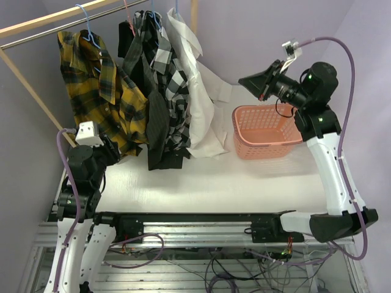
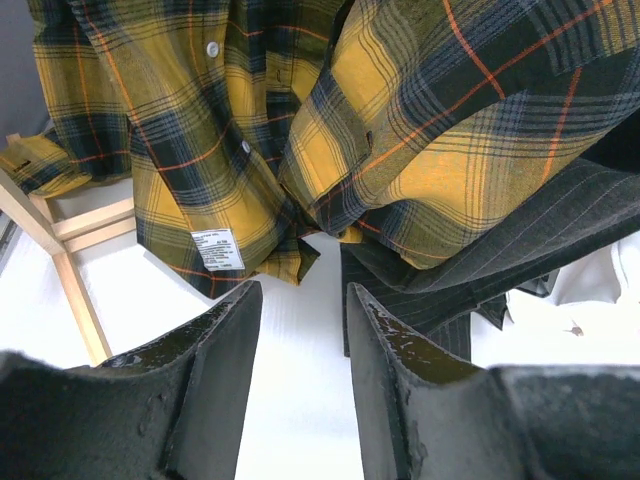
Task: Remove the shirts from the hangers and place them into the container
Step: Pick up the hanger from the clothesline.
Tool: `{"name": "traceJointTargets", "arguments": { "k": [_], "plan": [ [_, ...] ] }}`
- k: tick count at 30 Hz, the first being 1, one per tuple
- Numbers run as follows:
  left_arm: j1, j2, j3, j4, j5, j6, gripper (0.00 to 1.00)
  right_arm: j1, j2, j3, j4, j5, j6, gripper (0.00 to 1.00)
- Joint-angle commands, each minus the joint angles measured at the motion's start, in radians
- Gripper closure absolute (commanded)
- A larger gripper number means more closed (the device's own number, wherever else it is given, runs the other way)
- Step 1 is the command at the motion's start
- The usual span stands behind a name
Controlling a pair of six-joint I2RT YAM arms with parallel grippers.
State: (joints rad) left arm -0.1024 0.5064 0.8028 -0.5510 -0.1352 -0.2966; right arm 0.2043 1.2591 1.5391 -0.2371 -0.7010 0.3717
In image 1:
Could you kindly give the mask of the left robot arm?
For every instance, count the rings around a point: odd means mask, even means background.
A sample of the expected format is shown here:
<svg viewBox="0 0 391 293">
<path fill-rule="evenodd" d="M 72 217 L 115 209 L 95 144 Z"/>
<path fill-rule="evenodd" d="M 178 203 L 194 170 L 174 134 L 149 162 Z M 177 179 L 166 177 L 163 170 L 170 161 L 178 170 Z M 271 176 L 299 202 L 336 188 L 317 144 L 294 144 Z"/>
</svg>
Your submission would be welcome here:
<svg viewBox="0 0 391 293">
<path fill-rule="evenodd" d="M 62 158 L 68 183 L 57 201 L 57 244 L 45 292 L 91 292 L 109 245 L 124 237 L 116 221 L 93 222 L 106 169 L 120 159 L 116 143 L 106 135 L 97 139 L 96 146 L 77 146 Z"/>
</svg>

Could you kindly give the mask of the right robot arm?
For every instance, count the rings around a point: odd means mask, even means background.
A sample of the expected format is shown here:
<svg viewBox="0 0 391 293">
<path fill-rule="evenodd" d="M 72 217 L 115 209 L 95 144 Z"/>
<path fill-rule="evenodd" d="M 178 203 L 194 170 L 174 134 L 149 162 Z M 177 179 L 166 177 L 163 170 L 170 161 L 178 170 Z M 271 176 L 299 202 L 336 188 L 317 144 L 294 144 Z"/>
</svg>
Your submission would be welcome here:
<svg viewBox="0 0 391 293">
<path fill-rule="evenodd" d="M 338 86 L 337 71 L 329 63 L 316 62 L 301 82 L 286 76 L 284 62 L 275 60 L 261 73 L 239 79 L 239 84 L 260 101 L 275 96 L 296 112 L 294 123 L 310 150 L 326 196 L 326 212 L 288 211 L 269 227 L 275 241 L 291 232 L 313 236 L 318 242 L 365 233 L 378 220 L 375 209 L 366 207 L 355 188 L 341 142 L 343 131 L 328 102 Z"/>
</svg>

